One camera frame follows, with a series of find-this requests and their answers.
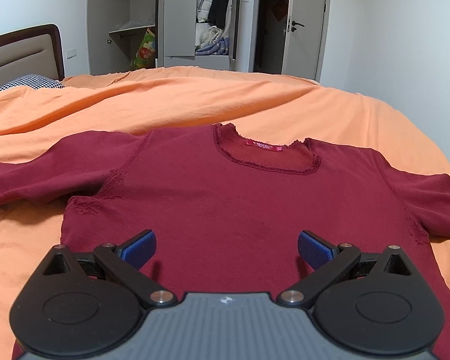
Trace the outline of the dark red long-sleeve shirt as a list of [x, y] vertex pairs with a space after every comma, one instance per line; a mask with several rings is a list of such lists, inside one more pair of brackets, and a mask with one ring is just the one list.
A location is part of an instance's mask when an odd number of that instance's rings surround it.
[[444, 308], [434, 351], [450, 359], [450, 289], [430, 245], [450, 238], [449, 175], [402, 172], [374, 150], [313, 139], [272, 147], [232, 124], [79, 133], [28, 163], [0, 163], [0, 205], [63, 196], [71, 250], [150, 229], [157, 252], [145, 273], [177, 294], [278, 293], [307, 271], [303, 230], [367, 252], [400, 245]]

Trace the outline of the pile of folded clothes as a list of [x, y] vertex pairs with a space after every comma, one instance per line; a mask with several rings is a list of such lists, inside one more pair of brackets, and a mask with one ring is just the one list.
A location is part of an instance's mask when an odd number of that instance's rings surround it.
[[230, 37], [208, 23], [196, 24], [195, 55], [228, 55]]

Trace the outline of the orange bed blanket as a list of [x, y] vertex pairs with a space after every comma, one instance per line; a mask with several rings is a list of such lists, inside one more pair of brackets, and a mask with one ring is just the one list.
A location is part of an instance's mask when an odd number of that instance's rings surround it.
[[[170, 67], [74, 76], [61, 88], [0, 92], [0, 162], [24, 163], [63, 137], [88, 130], [141, 134], [159, 127], [233, 123], [256, 141], [320, 141], [370, 147], [399, 170], [450, 175], [438, 146], [400, 111], [313, 80]], [[0, 207], [0, 359], [12, 356], [9, 309], [48, 249], [64, 206]]]

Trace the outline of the blue checkered pillow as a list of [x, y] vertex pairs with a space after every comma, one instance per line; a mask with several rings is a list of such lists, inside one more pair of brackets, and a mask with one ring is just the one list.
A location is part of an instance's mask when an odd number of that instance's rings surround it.
[[32, 89], [63, 89], [64, 86], [59, 80], [54, 80], [49, 77], [27, 74], [17, 77], [11, 81], [6, 82], [0, 86], [0, 92], [11, 89], [17, 86], [26, 86]]

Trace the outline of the colourful bag in wardrobe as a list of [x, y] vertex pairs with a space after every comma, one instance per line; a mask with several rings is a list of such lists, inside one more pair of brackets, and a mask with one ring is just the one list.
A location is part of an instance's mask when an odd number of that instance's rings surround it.
[[153, 30], [148, 28], [143, 36], [135, 57], [131, 61], [132, 71], [139, 69], [155, 68], [156, 36]]

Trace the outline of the brown beige bed headboard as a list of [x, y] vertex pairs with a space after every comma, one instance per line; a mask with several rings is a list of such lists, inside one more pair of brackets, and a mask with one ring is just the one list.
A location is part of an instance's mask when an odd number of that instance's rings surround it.
[[56, 24], [0, 35], [0, 86], [28, 74], [65, 78], [62, 39]]

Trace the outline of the grey open wardrobe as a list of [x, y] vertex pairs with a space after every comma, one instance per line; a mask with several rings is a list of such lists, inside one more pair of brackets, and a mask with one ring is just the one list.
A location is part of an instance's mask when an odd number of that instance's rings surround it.
[[147, 31], [156, 36], [155, 67], [199, 66], [250, 72], [254, 65], [257, 0], [231, 0], [225, 55], [198, 55], [197, 0], [87, 0], [89, 71], [126, 72]]

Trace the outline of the grey room door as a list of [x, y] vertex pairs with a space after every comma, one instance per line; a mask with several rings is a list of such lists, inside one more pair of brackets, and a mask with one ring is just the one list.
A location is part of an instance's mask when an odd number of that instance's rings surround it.
[[282, 73], [314, 80], [318, 74], [327, 0], [289, 0]]

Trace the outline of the white wall socket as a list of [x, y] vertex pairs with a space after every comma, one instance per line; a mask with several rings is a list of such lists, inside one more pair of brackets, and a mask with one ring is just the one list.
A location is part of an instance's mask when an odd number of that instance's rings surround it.
[[67, 59], [72, 59], [73, 57], [76, 57], [76, 56], [77, 56], [77, 50], [76, 49], [69, 49], [66, 52], [66, 58]]

